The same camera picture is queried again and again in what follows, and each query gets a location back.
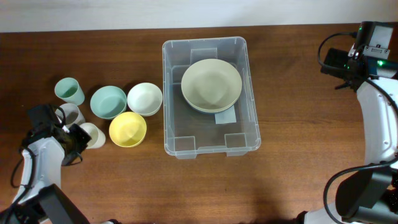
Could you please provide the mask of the cream cup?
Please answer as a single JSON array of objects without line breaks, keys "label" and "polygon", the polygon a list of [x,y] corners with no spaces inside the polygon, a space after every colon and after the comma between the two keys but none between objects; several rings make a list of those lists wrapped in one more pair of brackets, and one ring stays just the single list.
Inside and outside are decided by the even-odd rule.
[{"label": "cream cup", "polygon": [[87,144],[88,149],[97,149],[104,146],[106,136],[97,126],[93,123],[83,123],[80,127],[91,137],[91,140]]}]

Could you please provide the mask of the grey cup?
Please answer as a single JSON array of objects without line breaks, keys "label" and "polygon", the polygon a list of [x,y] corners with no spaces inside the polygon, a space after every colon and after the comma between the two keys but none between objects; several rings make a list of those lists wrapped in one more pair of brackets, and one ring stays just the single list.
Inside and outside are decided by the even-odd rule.
[{"label": "grey cup", "polygon": [[81,125],[85,123],[85,118],[77,105],[73,103],[65,103],[60,106],[66,115],[66,127],[69,128],[73,124]]}]

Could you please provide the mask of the green small bowl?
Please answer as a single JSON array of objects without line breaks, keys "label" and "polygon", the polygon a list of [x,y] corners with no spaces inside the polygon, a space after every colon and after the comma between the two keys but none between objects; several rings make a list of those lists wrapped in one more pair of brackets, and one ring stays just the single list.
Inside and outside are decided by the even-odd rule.
[{"label": "green small bowl", "polygon": [[101,119],[113,119],[126,111],[127,96],[119,87],[104,86],[91,97],[90,108]]}]

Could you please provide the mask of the green cup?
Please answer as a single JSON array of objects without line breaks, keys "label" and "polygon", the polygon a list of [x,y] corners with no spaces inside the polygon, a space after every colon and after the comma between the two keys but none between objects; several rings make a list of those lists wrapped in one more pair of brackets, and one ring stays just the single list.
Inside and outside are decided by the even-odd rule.
[{"label": "green cup", "polygon": [[74,105],[81,105],[85,100],[85,95],[80,84],[74,78],[63,78],[55,85],[55,94],[61,100]]}]

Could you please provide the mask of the yellow small bowl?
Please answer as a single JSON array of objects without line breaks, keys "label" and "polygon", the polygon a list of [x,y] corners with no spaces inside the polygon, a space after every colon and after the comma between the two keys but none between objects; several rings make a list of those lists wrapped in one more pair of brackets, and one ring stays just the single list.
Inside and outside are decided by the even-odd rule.
[{"label": "yellow small bowl", "polygon": [[145,119],[134,112],[124,112],[115,117],[109,125],[109,136],[120,147],[136,147],[145,138]]}]

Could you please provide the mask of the white small bowl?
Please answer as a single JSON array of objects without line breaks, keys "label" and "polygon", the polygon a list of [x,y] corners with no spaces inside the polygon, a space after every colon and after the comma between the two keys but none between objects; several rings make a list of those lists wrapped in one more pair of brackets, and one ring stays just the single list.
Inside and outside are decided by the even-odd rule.
[{"label": "white small bowl", "polygon": [[141,116],[152,116],[162,106],[162,90],[153,83],[139,83],[132,87],[127,94],[127,105]]}]

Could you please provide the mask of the beige bowl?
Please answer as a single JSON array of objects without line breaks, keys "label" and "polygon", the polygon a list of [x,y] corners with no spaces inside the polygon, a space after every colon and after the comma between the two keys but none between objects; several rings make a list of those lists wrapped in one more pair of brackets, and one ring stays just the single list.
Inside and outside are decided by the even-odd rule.
[{"label": "beige bowl", "polygon": [[199,97],[199,103],[195,104],[193,100],[195,98],[187,97],[183,95],[184,100],[195,110],[202,113],[219,113],[232,107],[239,99],[239,96],[223,95],[222,97],[216,97],[210,101]]},{"label": "beige bowl", "polygon": [[219,59],[204,59],[187,68],[181,81],[182,94],[210,101],[223,95],[240,96],[243,88],[242,78],[235,67]]}]

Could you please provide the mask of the blue bowl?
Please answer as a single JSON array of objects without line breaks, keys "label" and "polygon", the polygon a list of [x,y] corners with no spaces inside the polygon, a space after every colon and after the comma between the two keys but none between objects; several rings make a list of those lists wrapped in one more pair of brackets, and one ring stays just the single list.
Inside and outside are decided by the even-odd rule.
[{"label": "blue bowl", "polygon": [[222,113],[222,112],[224,112],[224,111],[227,111],[227,110],[229,110],[229,109],[232,109],[232,108],[234,108],[234,104],[233,105],[231,105],[231,106],[229,106],[229,107],[227,107],[227,108],[222,108],[222,109],[217,109],[217,110],[206,110],[206,109],[201,109],[201,108],[199,108],[199,107],[197,107],[197,106],[195,106],[195,105],[192,105],[192,104],[190,104],[190,103],[188,103],[188,105],[191,107],[191,108],[193,108],[195,111],[198,111],[198,112],[200,112],[200,113],[205,113],[205,114],[217,114],[217,113]]}]

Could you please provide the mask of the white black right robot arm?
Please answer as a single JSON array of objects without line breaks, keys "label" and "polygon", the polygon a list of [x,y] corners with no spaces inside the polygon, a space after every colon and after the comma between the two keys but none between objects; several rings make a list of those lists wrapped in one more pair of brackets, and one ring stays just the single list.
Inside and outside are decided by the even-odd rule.
[{"label": "white black right robot arm", "polygon": [[332,176],[322,209],[295,223],[397,223],[397,64],[365,52],[330,49],[322,72],[355,90],[366,141],[363,166]]}]

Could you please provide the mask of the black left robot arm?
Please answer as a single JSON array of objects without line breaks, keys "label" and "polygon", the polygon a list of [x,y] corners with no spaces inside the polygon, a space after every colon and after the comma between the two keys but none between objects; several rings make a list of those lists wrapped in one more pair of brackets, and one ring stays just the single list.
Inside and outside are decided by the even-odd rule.
[{"label": "black left robot arm", "polygon": [[11,205],[1,212],[1,223],[88,223],[88,219],[61,190],[61,168],[73,166],[91,140],[79,125],[66,124],[59,106],[31,108],[32,123],[19,146],[23,164],[21,182]]}]

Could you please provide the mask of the clear plastic storage bin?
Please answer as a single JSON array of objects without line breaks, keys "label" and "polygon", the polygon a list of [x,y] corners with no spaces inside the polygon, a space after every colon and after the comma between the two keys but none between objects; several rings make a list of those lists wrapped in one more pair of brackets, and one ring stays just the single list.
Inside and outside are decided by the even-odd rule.
[{"label": "clear plastic storage bin", "polygon": [[[243,88],[234,104],[236,122],[216,124],[215,114],[195,111],[184,100],[181,80],[189,66],[215,58],[239,72]],[[162,46],[164,91],[164,148],[178,159],[199,154],[242,156],[261,145],[246,40],[242,37],[168,40]]]}]

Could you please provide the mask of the white label in bin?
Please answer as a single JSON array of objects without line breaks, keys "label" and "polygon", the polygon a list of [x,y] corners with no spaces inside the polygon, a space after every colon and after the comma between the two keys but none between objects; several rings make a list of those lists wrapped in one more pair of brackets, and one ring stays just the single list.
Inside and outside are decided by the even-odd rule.
[{"label": "white label in bin", "polygon": [[236,113],[234,105],[220,113],[215,114],[216,124],[230,124],[236,122]]}]

